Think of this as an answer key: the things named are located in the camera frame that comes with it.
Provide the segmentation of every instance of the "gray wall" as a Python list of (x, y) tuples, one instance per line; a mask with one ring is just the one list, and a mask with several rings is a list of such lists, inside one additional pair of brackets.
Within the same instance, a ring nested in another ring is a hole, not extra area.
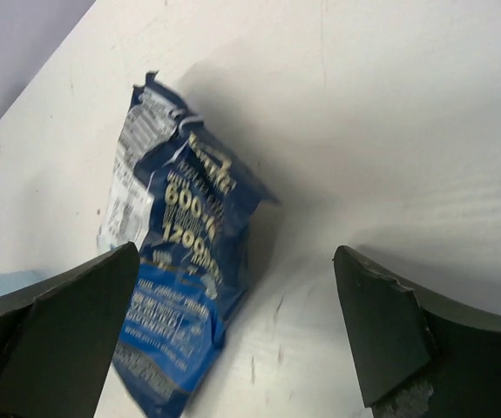
[(94, 0), (0, 0), (0, 117)]

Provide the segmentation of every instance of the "black plastic jaw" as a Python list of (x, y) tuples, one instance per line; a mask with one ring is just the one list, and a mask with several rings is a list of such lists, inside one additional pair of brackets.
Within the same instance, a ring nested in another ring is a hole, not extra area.
[(334, 263), (362, 398), (375, 418), (501, 418), (501, 316), (347, 246)]
[(0, 297), (0, 417), (93, 417), (138, 270), (126, 244)]

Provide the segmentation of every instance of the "scuff mark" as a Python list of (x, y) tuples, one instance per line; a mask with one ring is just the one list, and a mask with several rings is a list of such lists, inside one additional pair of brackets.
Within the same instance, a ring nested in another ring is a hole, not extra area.
[(68, 84), (70, 85), (70, 93), (72, 97), (74, 98), (74, 82), (72, 81), (72, 61), (69, 59), (68, 61)]
[(283, 357), (284, 357), (284, 353), (283, 353), (283, 346), (279, 346), (279, 350), (277, 350), (277, 365), (280, 366), (281, 364), (283, 364)]
[(316, 290), (316, 287), (318, 286), (318, 283), (314, 283), (310, 289), (308, 290), (308, 293), (306, 293), (306, 298), (304, 298), (304, 304), (303, 305), (306, 305), (307, 302), (308, 302), (308, 299), (310, 299), (310, 297), (314, 294), (315, 290)]
[(256, 363), (254, 356), (252, 356), (252, 360), (250, 361), (250, 381), (253, 385), (256, 383)]
[(127, 73), (130, 73), (130, 67), (128, 65), (128, 62), (126, 60), (126, 55), (125, 55), (125, 46), (122, 43), (122, 37), (123, 37), (122, 33), (118, 29), (116, 29), (114, 31), (114, 33), (115, 33), (115, 38), (117, 39), (117, 43), (115, 43), (115, 45), (120, 48), (120, 57), (122, 58), (122, 65), (125, 67), (125, 71)]
[(279, 311), (281, 307), (283, 306), (283, 301), (285, 300), (285, 295), (281, 296), (281, 299), (279, 300), (279, 304), (277, 305), (277, 308), (275, 309), (274, 313), (274, 324), (277, 323), (277, 317), (279, 316)]
[(324, 42), (323, 42), (323, 14), (324, 14), (324, 5), (327, 0), (322, 0), (320, 5), (320, 53), (322, 55), (322, 81), (323, 86), (326, 87), (326, 59), (325, 59), (325, 50), (324, 50)]
[(429, 400), (434, 388), (421, 381), (403, 389), (392, 402), (381, 406), (382, 418), (421, 418), (429, 411)]
[(142, 33), (144, 33), (151, 25), (153, 25), (155, 22), (157, 22), (157, 20), (160, 18), (160, 16), (157, 16), (157, 17), (154, 17), (152, 20), (149, 21), (148, 24), (146, 24), (146, 26), (144, 26), (136, 35), (140, 35)]

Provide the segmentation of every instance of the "crinkled plastic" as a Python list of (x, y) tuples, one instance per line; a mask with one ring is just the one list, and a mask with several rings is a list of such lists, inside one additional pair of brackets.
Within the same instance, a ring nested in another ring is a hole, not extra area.
[(134, 87), (98, 246), (138, 246), (113, 364), (148, 417), (176, 418), (248, 290), (250, 216), (276, 199), (155, 76)]

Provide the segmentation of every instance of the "blue packaging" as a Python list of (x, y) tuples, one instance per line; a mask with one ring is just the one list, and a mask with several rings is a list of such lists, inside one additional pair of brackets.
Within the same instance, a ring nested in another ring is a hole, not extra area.
[(134, 87), (98, 246), (138, 246), (113, 364), (149, 418), (178, 418), (248, 290), (250, 217), (276, 199), (155, 76)]

